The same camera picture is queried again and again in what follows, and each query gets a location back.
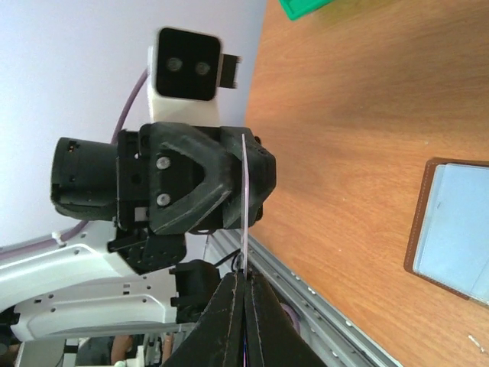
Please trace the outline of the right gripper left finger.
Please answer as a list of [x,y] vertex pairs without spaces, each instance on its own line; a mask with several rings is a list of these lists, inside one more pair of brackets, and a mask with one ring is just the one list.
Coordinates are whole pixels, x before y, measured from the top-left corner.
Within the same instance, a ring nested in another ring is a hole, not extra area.
[[242,366],[244,361],[245,277],[228,273],[165,366]]

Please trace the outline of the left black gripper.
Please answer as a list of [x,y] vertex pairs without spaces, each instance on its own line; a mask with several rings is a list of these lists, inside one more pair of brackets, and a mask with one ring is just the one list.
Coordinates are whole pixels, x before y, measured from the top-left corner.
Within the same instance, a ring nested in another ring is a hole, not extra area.
[[108,244],[136,274],[186,256],[187,233],[222,227],[232,157],[219,127],[158,122],[118,135],[117,235]]

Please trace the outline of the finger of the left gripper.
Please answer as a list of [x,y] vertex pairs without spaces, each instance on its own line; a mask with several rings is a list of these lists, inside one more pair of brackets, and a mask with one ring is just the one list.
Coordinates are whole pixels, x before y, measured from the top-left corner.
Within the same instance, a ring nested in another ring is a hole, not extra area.
[[242,148],[246,148],[249,176],[248,225],[253,226],[264,215],[264,201],[277,184],[276,158],[261,144],[249,128],[222,127],[220,142],[232,156],[232,193],[222,204],[222,227],[241,227]]

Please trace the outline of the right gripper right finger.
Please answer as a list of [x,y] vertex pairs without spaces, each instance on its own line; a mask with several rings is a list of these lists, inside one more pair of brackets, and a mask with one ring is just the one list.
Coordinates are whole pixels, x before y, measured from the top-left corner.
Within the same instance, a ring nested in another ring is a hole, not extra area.
[[244,281],[244,329],[249,366],[325,365],[295,330],[262,274],[250,273]]

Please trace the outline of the brown leather card holder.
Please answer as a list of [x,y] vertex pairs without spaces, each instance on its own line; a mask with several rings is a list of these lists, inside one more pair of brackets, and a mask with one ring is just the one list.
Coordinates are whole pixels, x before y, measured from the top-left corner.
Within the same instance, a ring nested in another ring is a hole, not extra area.
[[488,163],[426,162],[403,267],[431,284],[488,305]]

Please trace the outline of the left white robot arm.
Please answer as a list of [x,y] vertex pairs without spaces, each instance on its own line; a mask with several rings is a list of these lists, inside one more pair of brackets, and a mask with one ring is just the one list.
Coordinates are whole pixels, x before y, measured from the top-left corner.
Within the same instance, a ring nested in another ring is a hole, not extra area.
[[1,253],[1,350],[28,341],[143,333],[194,322],[169,273],[186,235],[254,225],[277,182],[248,128],[146,124],[116,144],[61,138],[50,198],[78,228]]

